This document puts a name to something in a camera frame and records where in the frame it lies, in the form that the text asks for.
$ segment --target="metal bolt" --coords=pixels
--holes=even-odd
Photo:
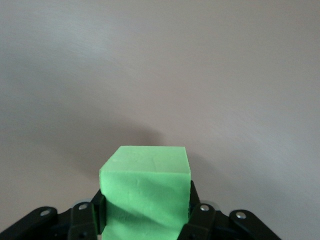
[[[205,205],[205,204],[202,204],[201,206],[200,206],[200,209],[202,210],[202,211],[204,211],[204,212],[207,212],[207,211],[209,211],[209,206],[208,205]]]
[[[235,215],[238,219],[246,219],[247,218],[246,214],[242,211],[238,211]]]
[[[79,206],[79,210],[86,209],[87,207],[88,207],[88,203],[81,204],[81,205]]]
[[[48,208],[47,210],[42,211],[42,212],[40,213],[40,216],[43,217],[43,216],[45,216],[45,215],[48,215],[50,212],[51,212],[51,209]]]

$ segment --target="gray surface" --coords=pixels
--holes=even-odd
[[[0,231],[186,146],[202,199],[320,236],[320,1],[0,1]]]

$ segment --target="green cube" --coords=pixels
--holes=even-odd
[[[186,149],[121,146],[100,169],[107,200],[103,240],[176,240],[188,222],[191,173]]]

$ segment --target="screw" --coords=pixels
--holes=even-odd
[[[79,210],[86,209],[87,207],[88,207],[88,204],[87,204],[87,203],[81,204],[81,205],[79,206]]]
[[[47,210],[42,211],[42,212],[40,213],[40,216],[43,217],[43,216],[45,216],[45,215],[48,215],[50,212],[51,212],[51,209],[48,208]]]
[[[207,212],[207,211],[209,211],[209,206],[208,206],[208,205],[205,205],[205,204],[202,204],[202,205],[200,206],[200,209],[201,209],[202,211],[204,211],[204,212]]]
[[[246,219],[246,218],[247,218],[247,216],[245,215],[245,213],[242,212],[242,211],[238,211],[235,215],[236,215],[236,217],[237,217],[238,219]]]

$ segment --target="screw head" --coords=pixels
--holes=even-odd
[[[206,204],[202,204],[201,206],[200,206],[200,209],[202,210],[202,211],[204,211],[204,212],[207,212],[207,211],[209,211],[209,206],[208,205],[206,205]]]
[[[79,210],[86,209],[87,207],[88,207],[88,203],[81,204],[81,205],[79,206]]]
[[[235,215],[238,219],[246,219],[247,218],[247,215],[242,211],[238,211]]]
[[[47,210],[42,211],[42,212],[40,213],[40,216],[43,217],[43,216],[45,216],[45,215],[48,215],[49,213],[51,213],[51,209],[48,208]]]

